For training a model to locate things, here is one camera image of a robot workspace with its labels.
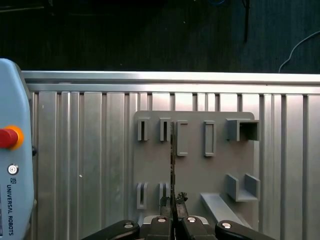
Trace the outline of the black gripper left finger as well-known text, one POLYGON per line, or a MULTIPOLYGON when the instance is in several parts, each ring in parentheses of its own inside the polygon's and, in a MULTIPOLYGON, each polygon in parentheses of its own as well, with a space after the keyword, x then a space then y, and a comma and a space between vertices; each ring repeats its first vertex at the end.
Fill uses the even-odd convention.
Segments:
POLYGON ((174 226, 171 199, 160 199, 161 215, 148 216, 139 225, 132 220, 121 220, 86 237, 85 240, 173 240, 174 226))

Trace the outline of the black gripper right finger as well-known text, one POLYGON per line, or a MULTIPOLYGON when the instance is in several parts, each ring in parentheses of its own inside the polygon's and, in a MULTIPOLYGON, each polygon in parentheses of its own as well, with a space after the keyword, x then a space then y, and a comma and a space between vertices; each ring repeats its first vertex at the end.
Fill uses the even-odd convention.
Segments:
POLYGON ((175 198, 175 232, 178 240, 271 240, 272 238, 231 220, 222 220, 214 227, 188 214, 185 192, 175 198))

